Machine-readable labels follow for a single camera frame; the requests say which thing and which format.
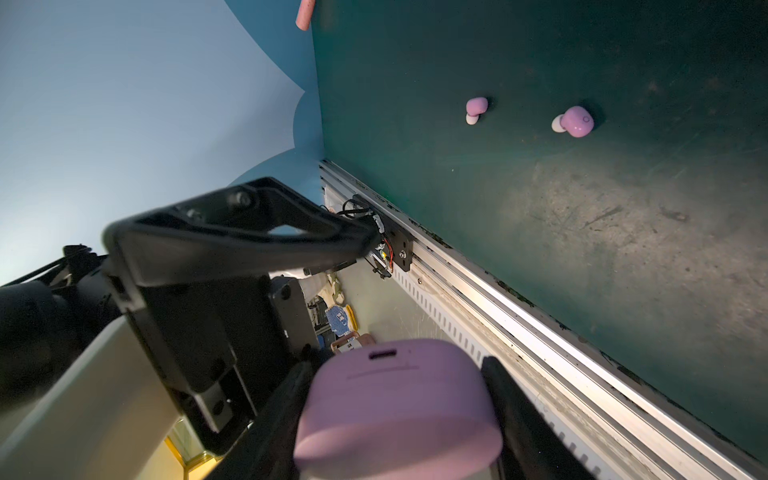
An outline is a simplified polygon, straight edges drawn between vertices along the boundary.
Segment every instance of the pink charging case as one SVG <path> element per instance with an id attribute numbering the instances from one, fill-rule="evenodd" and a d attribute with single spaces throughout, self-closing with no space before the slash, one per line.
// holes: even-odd
<path id="1" fill-rule="evenodd" d="M 293 458 L 319 478 L 465 478 L 502 450 L 472 359 L 442 340 L 350 350 L 315 375 Z"/>

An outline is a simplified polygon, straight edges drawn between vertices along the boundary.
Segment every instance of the green surface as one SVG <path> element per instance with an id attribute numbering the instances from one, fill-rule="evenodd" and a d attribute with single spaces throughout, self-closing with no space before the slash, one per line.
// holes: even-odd
<path id="1" fill-rule="evenodd" d="M 767 31 L 764 0 L 323 0 L 326 156 L 766 462 Z"/>

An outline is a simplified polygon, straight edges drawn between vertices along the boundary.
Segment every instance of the red wire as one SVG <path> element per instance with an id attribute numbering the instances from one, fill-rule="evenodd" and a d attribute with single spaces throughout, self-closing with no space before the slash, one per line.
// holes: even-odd
<path id="1" fill-rule="evenodd" d="M 389 240 L 386 239 L 386 237 L 383 237 L 384 241 L 386 242 L 386 246 L 389 247 L 389 269 L 392 269 L 392 258 L 394 258 L 395 253 L 392 251 L 392 245 L 389 244 Z"/>

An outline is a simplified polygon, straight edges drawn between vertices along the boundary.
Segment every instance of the blue wall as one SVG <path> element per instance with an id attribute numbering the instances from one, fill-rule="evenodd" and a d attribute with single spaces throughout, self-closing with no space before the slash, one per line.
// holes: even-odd
<path id="1" fill-rule="evenodd" d="M 234 183 L 275 177 L 315 203 L 323 202 L 317 165 L 323 159 L 323 128 L 312 31 L 296 27 L 299 2 L 227 0 L 253 40 L 304 90 L 293 117 L 294 149 L 240 175 Z"/>
<path id="2" fill-rule="evenodd" d="M 66 243 L 100 248 L 113 220 L 234 179 L 273 175 L 319 201 L 312 37 L 297 6 L 4 0 L 0 283 Z"/>

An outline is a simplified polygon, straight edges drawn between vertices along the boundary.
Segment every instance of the pink earbud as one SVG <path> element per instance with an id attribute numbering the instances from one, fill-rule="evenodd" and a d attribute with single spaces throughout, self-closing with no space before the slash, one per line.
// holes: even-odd
<path id="1" fill-rule="evenodd" d="M 488 99 L 485 97 L 473 98 L 467 102 L 467 123 L 478 123 L 481 114 L 488 110 Z"/>
<path id="2" fill-rule="evenodd" d="M 571 107 L 552 121 L 552 130 L 559 134 L 567 131 L 572 137 L 580 138 L 594 128 L 592 115 L 584 107 Z"/>

